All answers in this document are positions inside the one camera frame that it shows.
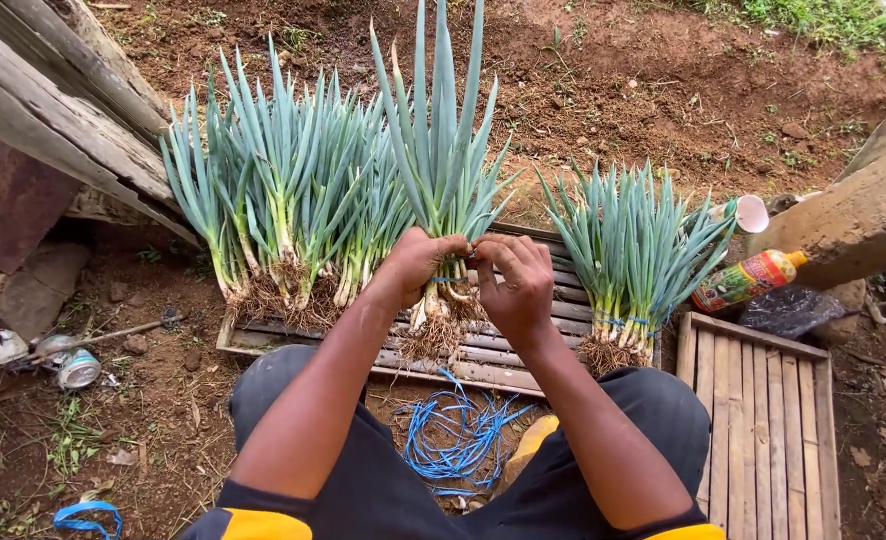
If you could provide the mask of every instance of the plastic bottle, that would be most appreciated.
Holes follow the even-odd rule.
[[[715,312],[788,284],[806,262],[802,251],[766,250],[704,277],[692,291],[692,300],[702,311]]]

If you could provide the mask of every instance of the person's right hand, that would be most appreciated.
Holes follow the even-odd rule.
[[[555,332],[549,319],[553,266],[549,248],[529,236],[485,234],[473,241],[478,261],[479,301],[514,350],[528,348]],[[497,282],[493,266],[505,280]]]

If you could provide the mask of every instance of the grass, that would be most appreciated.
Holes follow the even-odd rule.
[[[859,50],[886,55],[886,8],[878,0],[689,0],[707,15],[781,27],[837,47],[852,61]]]

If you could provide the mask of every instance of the person's left hand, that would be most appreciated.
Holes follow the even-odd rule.
[[[461,234],[430,238],[422,228],[411,227],[379,265],[370,287],[379,289],[380,295],[389,295],[400,310],[412,308],[444,259],[464,257],[472,249]]]

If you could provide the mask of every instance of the hand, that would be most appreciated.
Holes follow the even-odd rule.
[[[423,286],[449,257],[464,257],[470,243],[461,234],[430,238],[422,228],[411,227],[379,265],[373,281],[380,294],[389,295],[398,310],[412,308],[423,296]]]
[[[529,236],[485,234],[473,241],[479,301],[490,321],[517,352],[555,332],[553,266],[549,248]],[[505,277],[497,283],[493,265]]]

